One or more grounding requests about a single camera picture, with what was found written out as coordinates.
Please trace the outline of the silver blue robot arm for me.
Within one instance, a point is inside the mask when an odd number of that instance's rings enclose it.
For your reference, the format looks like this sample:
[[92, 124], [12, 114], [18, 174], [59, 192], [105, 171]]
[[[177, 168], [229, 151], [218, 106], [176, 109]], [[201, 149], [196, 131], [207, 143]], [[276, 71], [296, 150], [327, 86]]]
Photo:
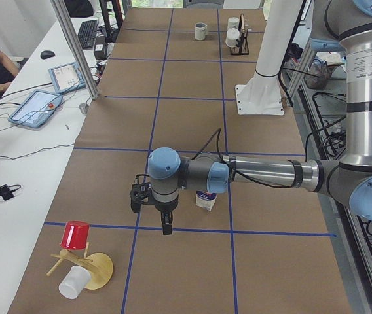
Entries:
[[188, 158], [161, 147], [149, 156], [149, 182], [130, 193], [132, 210], [153, 205], [163, 232], [171, 234], [181, 189], [220, 194], [242, 181], [325, 194], [372, 220], [372, 1], [316, 1], [311, 39], [315, 50], [334, 50], [337, 41], [346, 51], [346, 151], [340, 160], [270, 162], [202, 152]]

